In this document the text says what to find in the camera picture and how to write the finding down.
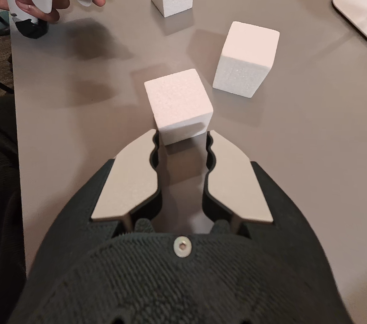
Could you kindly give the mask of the grey desk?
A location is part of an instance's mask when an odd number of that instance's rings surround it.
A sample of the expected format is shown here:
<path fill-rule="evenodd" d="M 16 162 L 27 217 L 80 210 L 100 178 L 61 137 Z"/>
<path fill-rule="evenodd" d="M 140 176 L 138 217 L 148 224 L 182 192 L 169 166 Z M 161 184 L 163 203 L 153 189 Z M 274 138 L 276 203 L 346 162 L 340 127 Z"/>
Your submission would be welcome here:
<path fill-rule="evenodd" d="M 196 69 L 215 130 L 287 193 L 320 240 L 355 323 L 366 323 L 366 39 L 331 0 L 71 0 L 32 40 L 12 29 L 26 267 L 53 220 L 127 144 L 155 128 L 144 83 Z M 250 99 L 212 88 L 234 21 L 280 32 Z"/>

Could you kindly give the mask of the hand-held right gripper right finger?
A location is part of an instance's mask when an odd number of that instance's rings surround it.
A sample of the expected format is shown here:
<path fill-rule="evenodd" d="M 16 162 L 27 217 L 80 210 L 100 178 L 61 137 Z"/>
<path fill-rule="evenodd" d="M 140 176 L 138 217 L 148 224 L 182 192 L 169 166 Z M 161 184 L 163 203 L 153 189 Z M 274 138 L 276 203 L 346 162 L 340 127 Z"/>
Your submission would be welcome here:
<path fill-rule="evenodd" d="M 215 130 L 207 132 L 202 210 L 237 233 L 242 223 L 273 225 L 274 218 L 250 158 Z"/>

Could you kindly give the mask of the person's dark clothing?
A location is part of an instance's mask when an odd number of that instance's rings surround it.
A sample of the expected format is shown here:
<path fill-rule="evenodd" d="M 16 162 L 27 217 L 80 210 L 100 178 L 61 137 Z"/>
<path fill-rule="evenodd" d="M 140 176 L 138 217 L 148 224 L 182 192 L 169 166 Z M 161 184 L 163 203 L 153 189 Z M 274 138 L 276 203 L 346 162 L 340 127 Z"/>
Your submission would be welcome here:
<path fill-rule="evenodd" d="M 26 281 L 15 96 L 0 97 L 0 323 L 6 323 Z"/>

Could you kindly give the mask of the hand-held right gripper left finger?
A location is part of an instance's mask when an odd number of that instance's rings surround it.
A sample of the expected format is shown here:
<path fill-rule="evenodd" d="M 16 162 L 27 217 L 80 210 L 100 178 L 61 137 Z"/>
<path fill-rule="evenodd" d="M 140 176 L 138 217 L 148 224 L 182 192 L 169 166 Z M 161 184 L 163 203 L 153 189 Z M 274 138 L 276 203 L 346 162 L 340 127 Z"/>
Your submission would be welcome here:
<path fill-rule="evenodd" d="M 152 220 L 162 207 L 158 166 L 159 134 L 144 133 L 113 159 L 91 215 L 95 222 L 119 221 L 132 231 L 140 218 Z"/>

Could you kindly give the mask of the white board stand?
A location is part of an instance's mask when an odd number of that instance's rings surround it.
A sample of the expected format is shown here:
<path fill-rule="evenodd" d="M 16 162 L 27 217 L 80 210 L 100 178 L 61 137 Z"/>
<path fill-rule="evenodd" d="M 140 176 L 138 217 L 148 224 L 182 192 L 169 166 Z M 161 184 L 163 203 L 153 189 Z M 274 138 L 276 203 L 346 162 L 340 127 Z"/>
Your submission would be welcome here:
<path fill-rule="evenodd" d="M 332 0 L 333 6 L 367 37 L 367 0 Z"/>

